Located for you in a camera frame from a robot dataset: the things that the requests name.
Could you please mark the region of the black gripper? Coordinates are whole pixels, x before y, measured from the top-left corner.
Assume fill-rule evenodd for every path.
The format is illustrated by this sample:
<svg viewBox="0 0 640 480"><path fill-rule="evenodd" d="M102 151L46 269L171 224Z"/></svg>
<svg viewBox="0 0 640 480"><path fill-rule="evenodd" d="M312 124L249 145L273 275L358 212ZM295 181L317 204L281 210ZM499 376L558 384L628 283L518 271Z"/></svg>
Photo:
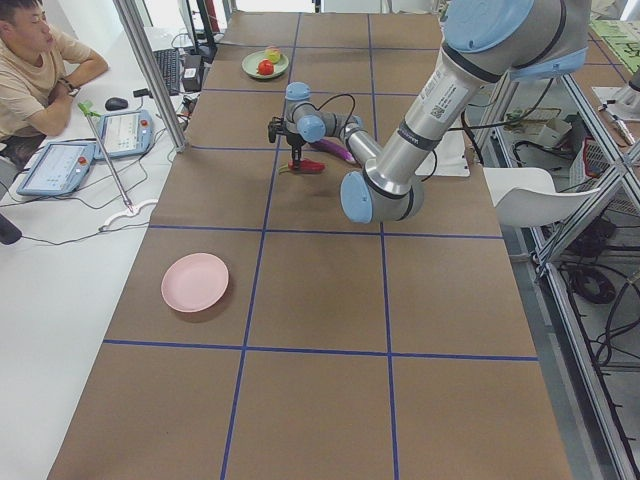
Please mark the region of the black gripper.
<svg viewBox="0 0 640 480"><path fill-rule="evenodd" d="M306 144L304 138L298 133L285 134L287 144L291 147L290 170L299 170L301 166L302 147Z"/></svg>

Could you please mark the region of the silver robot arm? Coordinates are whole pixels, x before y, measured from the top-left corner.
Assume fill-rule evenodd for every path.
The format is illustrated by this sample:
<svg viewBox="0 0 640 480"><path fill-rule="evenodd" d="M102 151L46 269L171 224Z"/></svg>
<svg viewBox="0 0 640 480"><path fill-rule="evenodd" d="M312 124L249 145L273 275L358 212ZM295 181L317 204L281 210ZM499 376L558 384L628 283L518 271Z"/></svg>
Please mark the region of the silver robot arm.
<svg viewBox="0 0 640 480"><path fill-rule="evenodd" d="M314 106L302 82L287 86L284 114L270 121L268 138L284 136L293 161L306 143L340 139L361 167L342 180L344 214L355 223L409 218L424 200L418 167L480 87L504 75L548 79L578 70L586 59L590 11L588 1L452 1L436 67L385 145L357 116Z"/></svg>

